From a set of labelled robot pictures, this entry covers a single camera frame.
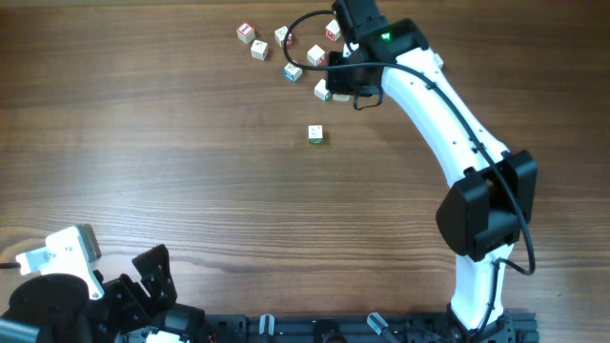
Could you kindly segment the wooden block green side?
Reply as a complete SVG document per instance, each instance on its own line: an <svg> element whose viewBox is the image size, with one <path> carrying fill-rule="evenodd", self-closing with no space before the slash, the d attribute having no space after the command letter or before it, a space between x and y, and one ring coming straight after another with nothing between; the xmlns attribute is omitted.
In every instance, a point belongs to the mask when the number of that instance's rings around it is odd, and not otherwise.
<svg viewBox="0 0 610 343"><path fill-rule="evenodd" d="M320 79L314 88L315 96L320 100L326 102L330 99L332 93L327 89L327 83L325 79Z"/></svg>

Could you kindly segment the green X letter block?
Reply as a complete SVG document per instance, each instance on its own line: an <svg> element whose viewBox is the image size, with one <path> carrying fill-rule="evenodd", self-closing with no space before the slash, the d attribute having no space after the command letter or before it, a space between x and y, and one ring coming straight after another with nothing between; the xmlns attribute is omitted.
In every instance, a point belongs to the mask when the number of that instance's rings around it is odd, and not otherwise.
<svg viewBox="0 0 610 343"><path fill-rule="evenodd" d="M324 132L321 125L310 125L308 127L308 141L313 145L319 145L324 142Z"/></svg>

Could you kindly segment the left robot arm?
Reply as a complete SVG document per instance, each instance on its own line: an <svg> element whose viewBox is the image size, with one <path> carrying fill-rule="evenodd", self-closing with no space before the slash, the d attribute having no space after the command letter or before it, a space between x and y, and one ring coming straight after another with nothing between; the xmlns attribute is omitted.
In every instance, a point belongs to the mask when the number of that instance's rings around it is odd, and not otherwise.
<svg viewBox="0 0 610 343"><path fill-rule="evenodd" d="M132 260L141 275L102 285L91 300L87 285L65 273L37 276L10 297L1 315L3 342L215 342L205 312L176 302L167 248L156 246Z"/></svg>

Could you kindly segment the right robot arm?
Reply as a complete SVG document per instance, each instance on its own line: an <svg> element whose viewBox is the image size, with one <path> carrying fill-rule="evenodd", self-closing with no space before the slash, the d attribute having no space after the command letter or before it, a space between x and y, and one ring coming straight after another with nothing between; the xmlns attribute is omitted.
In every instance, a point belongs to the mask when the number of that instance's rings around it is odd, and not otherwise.
<svg viewBox="0 0 610 343"><path fill-rule="evenodd" d="M512 153L474 117L442 71L440 57L410 19L388 22L373 1L336 1L345 51L329 60L332 91L388 96L406 112L435 155L449 191L437 227L456 255L452 327L477 342L506 331L501 304L506 268L536 268L528 223L538 165Z"/></svg>

